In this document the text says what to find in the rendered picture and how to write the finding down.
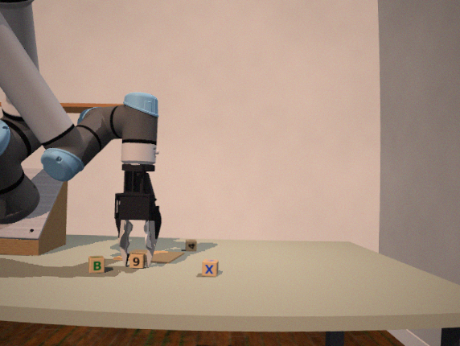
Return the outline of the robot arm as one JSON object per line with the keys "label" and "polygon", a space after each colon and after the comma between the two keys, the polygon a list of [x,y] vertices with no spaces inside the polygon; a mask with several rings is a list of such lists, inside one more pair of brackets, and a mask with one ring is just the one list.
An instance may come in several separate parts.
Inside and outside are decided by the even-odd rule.
{"label": "robot arm", "polygon": [[59,181],[72,179],[113,139],[122,139],[124,164],[153,165],[159,154],[158,99],[149,93],[126,94],[124,105],[86,109],[73,124],[39,72],[33,1],[0,0],[0,87],[6,94],[0,118],[0,224],[19,221],[38,206],[38,189],[21,162],[42,145],[43,169]]}

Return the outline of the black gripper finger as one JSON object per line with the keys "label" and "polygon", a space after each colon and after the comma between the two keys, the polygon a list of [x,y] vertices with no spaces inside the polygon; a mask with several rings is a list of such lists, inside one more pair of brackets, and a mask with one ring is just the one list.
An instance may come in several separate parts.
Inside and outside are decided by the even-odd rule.
{"label": "black gripper finger", "polygon": [[159,211],[159,206],[155,206],[154,212],[151,215],[151,220],[146,220],[144,225],[144,232],[146,233],[146,266],[149,267],[152,257],[154,255],[154,249],[157,243],[159,231],[162,224],[162,217]]}
{"label": "black gripper finger", "polygon": [[124,265],[127,266],[129,259],[129,234],[133,230],[133,224],[129,220],[116,219],[116,226],[118,231],[118,241],[121,250],[121,257]]}

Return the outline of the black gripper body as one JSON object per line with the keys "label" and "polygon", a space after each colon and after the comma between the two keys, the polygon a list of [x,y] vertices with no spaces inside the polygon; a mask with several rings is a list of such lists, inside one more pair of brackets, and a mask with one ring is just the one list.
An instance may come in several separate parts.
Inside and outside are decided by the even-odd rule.
{"label": "black gripper body", "polygon": [[[114,219],[151,220],[151,215],[156,206],[155,201],[157,199],[154,197],[154,193],[149,193],[147,190],[147,171],[155,171],[155,165],[140,164],[133,166],[130,163],[125,165],[124,192],[115,193]],[[151,215],[149,208],[151,210]]]}

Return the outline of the orange flat mat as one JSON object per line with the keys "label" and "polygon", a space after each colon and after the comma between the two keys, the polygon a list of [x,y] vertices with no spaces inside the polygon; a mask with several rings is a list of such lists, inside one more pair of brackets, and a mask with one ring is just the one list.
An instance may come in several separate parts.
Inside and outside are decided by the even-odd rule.
{"label": "orange flat mat", "polygon": [[[145,249],[135,249],[133,251],[130,251],[129,255],[132,252],[146,253],[147,254],[147,250],[145,250]],[[174,261],[178,257],[181,257],[184,254],[185,253],[183,253],[183,252],[170,252],[170,251],[157,251],[157,250],[155,250],[151,262],[169,264],[169,263],[171,263],[172,261]],[[120,256],[114,257],[113,260],[122,260],[122,257],[120,255]]]}

